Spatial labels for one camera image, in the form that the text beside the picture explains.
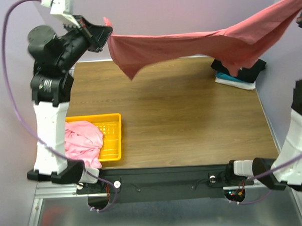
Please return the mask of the red t shirt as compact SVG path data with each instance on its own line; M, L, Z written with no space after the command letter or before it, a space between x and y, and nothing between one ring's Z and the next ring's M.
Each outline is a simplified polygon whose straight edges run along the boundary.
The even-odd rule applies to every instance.
M113 62L129 79L147 65L197 54L221 61L236 76L279 41L301 10L302 0L281 0L222 30L165 36L113 33L107 45Z

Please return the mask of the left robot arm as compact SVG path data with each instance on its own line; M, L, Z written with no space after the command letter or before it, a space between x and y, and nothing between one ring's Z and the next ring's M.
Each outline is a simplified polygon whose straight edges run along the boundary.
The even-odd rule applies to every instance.
M74 78L70 69L86 51L102 51L112 27L94 25L83 16L76 24L64 24L66 34L58 36L53 28L41 25L28 34L28 52L35 60L30 87L37 119L37 157L27 172L31 181L54 184L88 183L93 192L105 188L99 170L86 167L82 160L65 157L65 120Z

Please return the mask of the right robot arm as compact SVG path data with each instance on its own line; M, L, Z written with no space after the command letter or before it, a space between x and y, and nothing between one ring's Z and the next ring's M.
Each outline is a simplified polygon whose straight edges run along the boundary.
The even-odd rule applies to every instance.
M290 187L302 192L302 79L295 82L290 125L277 159L231 160L224 179L237 184L242 178L258 180L270 190Z

